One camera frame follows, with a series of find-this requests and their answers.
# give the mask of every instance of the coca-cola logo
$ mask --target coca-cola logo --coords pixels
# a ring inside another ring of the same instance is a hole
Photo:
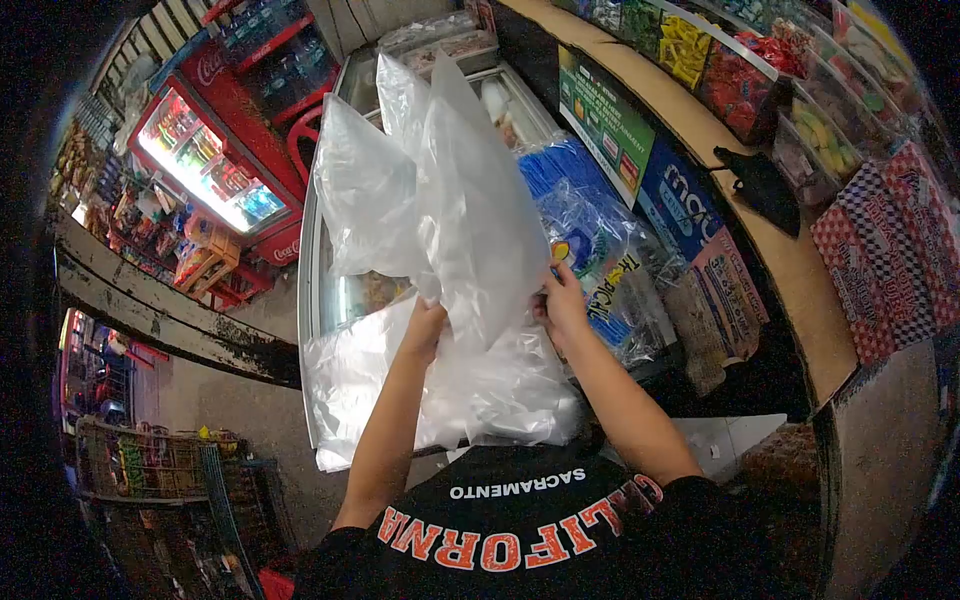
[[[224,70],[224,57],[219,52],[208,52],[200,57],[197,63],[197,79],[207,87],[213,83],[213,78]]]
[[[291,256],[300,256],[300,240],[294,240],[290,246],[282,250],[274,250],[274,258],[276,260],[283,260],[285,258],[290,258]]]

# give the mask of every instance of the candy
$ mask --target candy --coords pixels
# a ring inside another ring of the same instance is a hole
[[[695,89],[707,62],[710,35],[672,14],[663,19],[660,29],[660,65],[690,90]]]

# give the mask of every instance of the red refrigerator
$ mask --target red refrigerator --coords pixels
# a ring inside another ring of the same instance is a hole
[[[300,255],[306,185],[216,41],[200,44],[167,77],[129,146],[243,248],[277,266]]]

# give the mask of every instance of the pink box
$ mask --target pink box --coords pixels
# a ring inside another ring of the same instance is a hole
[[[844,209],[834,204],[810,227],[840,297],[860,361],[869,365],[898,349],[891,314],[863,242]]]
[[[882,176],[923,265],[937,328],[954,324],[960,320],[960,238],[945,196],[913,142],[897,151]]]

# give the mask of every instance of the store counter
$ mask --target store counter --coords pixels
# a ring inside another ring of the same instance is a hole
[[[759,217],[735,197],[732,189],[735,175],[713,154],[717,146],[743,155],[754,151],[743,146],[669,75],[600,29],[551,5],[548,0],[502,0],[498,4],[533,21],[556,41],[599,64],[661,120],[700,166],[711,171],[709,178],[715,183],[719,196],[730,204],[755,246],[793,329],[812,387],[811,408],[816,411],[823,406],[856,369],[852,336],[827,268],[813,245],[809,223],[804,223],[800,238],[793,240]],[[498,17],[498,30],[506,25]],[[501,50],[509,45],[505,37],[500,39]],[[508,60],[511,58],[509,54],[505,56]],[[526,77],[534,73],[520,72]],[[544,86],[538,91],[542,94],[548,90]]]

